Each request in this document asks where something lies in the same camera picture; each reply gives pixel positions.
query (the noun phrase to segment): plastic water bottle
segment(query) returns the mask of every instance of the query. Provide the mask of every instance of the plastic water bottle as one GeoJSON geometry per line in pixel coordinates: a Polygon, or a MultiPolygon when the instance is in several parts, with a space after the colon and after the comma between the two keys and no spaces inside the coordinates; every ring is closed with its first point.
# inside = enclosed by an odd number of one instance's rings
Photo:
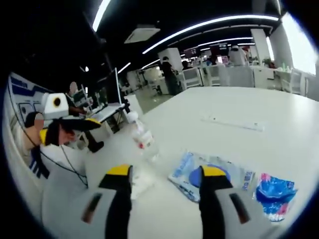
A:
{"type": "Polygon", "coordinates": [[[130,123],[131,136],[136,146],[140,149],[143,160],[155,163],[159,157],[159,148],[155,143],[151,131],[139,119],[137,112],[129,112],[127,118],[130,123]]]}

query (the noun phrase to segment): black ceiling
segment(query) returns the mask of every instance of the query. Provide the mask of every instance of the black ceiling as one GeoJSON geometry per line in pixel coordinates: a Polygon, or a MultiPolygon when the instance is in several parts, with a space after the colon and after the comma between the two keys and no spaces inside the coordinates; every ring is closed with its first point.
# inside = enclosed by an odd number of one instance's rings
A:
{"type": "MultiPolygon", "coordinates": [[[[157,53],[169,44],[196,33],[240,24],[276,27],[277,22],[268,20],[236,20],[207,25],[181,34],[149,53],[142,54],[159,40],[210,19],[235,14],[278,16],[273,5],[275,1],[264,0],[264,7],[253,10],[254,1],[258,0],[111,0],[96,33],[91,26],[102,0],[28,2],[26,7],[30,10],[21,11],[21,21],[14,28],[18,39],[15,51],[19,64],[16,68],[26,77],[30,75],[33,81],[53,90],[62,88],[52,83],[61,79],[63,88],[70,81],[95,82],[109,72],[105,52],[112,67],[120,69],[131,62],[127,70],[134,70],[156,60],[157,53]],[[147,41],[124,44],[138,24],[155,25],[160,28],[160,32],[147,41]],[[101,38],[106,40],[102,46],[101,38]],[[84,73],[80,66],[88,66],[90,71],[84,73]]],[[[249,28],[223,29],[191,37],[171,47],[178,47],[182,51],[214,40],[245,36],[251,36],[249,28]]]]}

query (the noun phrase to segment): ceiling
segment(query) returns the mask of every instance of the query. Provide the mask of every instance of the ceiling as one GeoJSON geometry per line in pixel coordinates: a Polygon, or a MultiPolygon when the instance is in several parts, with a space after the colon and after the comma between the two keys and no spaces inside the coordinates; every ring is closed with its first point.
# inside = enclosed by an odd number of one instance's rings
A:
{"type": "MultiPolygon", "coordinates": [[[[277,27],[278,22],[242,19],[206,25],[185,32],[146,54],[150,46],[194,24],[238,14],[279,16],[273,0],[212,1],[111,0],[95,33],[92,24],[102,0],[34,1],[21,8],[14,28],[14,70],[55,91],[68,89],[71,81],[85,84],[105,77],[110,68],[139,69],[158,59],[157,53],[178,40],[214,28],[257,24],[277,27]],[[160,32],[149,40],[124,44],[138,24],[151,24],[160,32]],[[90,71],[80,69],[88,66],[90,71]]],[[[269,34],[269,27],[263,27],[269,34]]],[[[176,42],[180,51],[198,44],[234,37],[251,36],[249,27],[211,31],[176,42]]]]}

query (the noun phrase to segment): white pillar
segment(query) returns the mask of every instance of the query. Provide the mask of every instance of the white pillar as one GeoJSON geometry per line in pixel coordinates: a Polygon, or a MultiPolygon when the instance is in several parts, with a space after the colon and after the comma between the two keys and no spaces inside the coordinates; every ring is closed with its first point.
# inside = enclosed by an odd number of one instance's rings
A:
{"type": "Polygon", "coordinates": [[[250,29],[256,43],[260,65],[265,58],[270,58],[266,35],[263,29],[250,29]]]}
{"type": "Polygon", "coordinates": [[[293,58],[284,26],[280,24],[269,37],[274,52],[275,65],[282,67],[283,63],[293,68],[293,58]]]}
{"type": "Polygon", "coordinates": [[[160,52],[159,59],[161,63],[163,62],[163,57],[165,56],[169,58],[169,62],[175,70],[181,71],[183,69],[183,65],[181,64],[181,57],[177,48],[168,48],[160,52]]]}

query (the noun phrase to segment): floor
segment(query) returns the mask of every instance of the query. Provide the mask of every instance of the floor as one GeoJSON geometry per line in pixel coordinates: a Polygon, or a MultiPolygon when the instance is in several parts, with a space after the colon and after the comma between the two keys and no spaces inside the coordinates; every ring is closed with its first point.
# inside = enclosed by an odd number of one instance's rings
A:
{"type": "Polygon", "coordinates": [[[158,95],[155,90],[152,90],[148,86],[144,86],[142,89],[134,92],[144,114],[169,100],[172,96],[158,95]]]}

